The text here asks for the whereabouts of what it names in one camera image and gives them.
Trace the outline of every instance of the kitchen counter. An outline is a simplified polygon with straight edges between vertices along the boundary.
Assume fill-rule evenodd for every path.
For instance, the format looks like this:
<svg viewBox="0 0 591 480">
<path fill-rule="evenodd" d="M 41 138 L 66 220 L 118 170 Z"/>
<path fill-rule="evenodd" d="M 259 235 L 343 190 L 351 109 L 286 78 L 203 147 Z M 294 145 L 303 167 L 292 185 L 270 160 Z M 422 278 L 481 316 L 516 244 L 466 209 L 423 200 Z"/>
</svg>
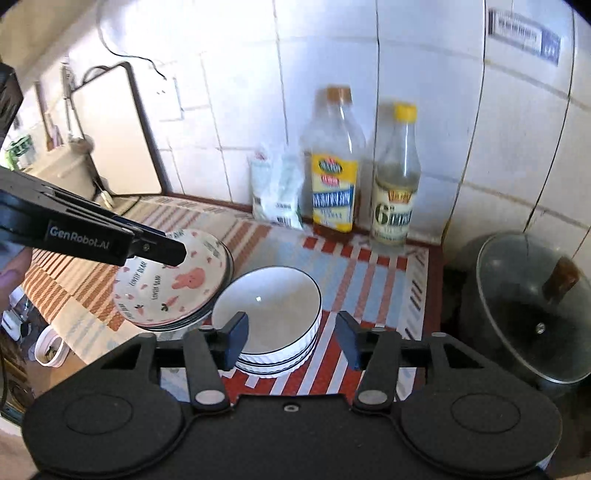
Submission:
<svg viewBox="0 0 591 480">
<path fill-rule="evenodd" d="M 164 231 L 202 229 L 232 252 L 235 276 L 266 265 L 291 265 L 310 274 L 323 295 L 316 349 L 296 372 L 277 379 L 221 372 L 230 397 L 240 393 L 322 394 L 350 397 L 361 375 L 347 366 L 333 334 L 336 313 L 347 310 L 362 325 L 395 328 L 405 338 L 439 330 L 442 256 L 440 247 L 409 243 L 400 256 L 377 255 L 367 237 L 347 245 L 258 223 L 248 213 L 171 197 L 146 197 L 127 217 Z M 45 319 L 76 355 L 90 363 L 143 330 L 115 309 L 111 285 L 117 267 L 44 251 L 34 253 L 24 288 Z M 185 330 L 160 333 L 160 340 L 180 338 Z M 399 375 L 398 395 L 415 383 L 415 369 Z M 163 371 L 162 385 L 186 400 L 184 370 Z"/>
</svg>

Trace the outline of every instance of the finger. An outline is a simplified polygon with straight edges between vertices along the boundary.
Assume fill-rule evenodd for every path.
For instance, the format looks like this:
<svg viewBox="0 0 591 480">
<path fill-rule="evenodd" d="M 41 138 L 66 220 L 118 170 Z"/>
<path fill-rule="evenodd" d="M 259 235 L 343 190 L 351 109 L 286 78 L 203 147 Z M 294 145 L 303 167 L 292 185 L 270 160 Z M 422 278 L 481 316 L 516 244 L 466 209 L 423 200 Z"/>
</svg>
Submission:
<svg viewBox="0 0 591 480">
<path fill-rule="evenodd" d="M 8 270 L 0 275 L 0 299 L 8 298 L 24 280 L 25 274 L 18 270 Z"/>
<path fill-rule="evenodd" d="M 8 272 L 10 270 L 16 270 L 21 274 L 27 273 L 27 270 L 31 266 L 31 260 L 33 258 L 33 249 L 29 247 L 23 248 L 16 257 L 14 257 L 6 267 L 2 270 L 2 273 Z"/>
</svg>

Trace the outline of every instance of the plastic bag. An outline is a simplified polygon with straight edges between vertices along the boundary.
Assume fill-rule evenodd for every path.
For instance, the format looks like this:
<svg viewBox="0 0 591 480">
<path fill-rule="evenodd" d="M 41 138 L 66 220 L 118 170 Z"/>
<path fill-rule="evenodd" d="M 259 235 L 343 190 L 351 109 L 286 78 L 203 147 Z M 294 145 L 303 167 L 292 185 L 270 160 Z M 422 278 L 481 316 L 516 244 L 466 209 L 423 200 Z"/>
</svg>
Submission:
<svg viewBox="0 0 591 480">
<path fill-rule="evenodd" d="M 306 174 L 299 153 L 261 147 L 248 161 L 255 219 L 302 230 L 298 199 Z"/>
</svg>

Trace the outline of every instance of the yellow label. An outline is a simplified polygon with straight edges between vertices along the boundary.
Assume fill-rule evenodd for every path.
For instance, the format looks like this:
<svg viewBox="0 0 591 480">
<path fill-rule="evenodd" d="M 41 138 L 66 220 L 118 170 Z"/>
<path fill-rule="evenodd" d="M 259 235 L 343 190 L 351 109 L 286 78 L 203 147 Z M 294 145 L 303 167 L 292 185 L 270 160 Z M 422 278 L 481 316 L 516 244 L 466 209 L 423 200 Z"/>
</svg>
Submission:
<svg viewBox="0 0 591 480">
<path fill-rule="evenodd" d="M 314 222 L 339 232 L 353 228 L 359 162 L 311 155 Z"/>
</svg>

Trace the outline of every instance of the wooden handle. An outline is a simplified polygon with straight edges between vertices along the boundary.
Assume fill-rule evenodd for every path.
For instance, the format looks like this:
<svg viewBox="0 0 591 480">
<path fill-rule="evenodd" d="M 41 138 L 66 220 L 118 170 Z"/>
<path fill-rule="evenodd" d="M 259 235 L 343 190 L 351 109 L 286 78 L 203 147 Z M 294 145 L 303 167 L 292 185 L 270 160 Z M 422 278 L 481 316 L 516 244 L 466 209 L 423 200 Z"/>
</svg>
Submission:
<svg viewBox="0 0 591 480">
<path fill-rule="evenodd" d="M 49 127 L 47 126 L 47 119 L 45 118 L 45 100 L 43 98 L 43 90 L 41 88 L 41 82 L 35 82 L 35 95 L 37 96 L 37 105 L 39 106 L 39 113 L 41 114 L 41 121 L 43 122 L 43 128 L 45 129 L 45 143 L 47 151 L 51 151 L 55 148 L 53 139 L 49 133 Z"/>
</svg>

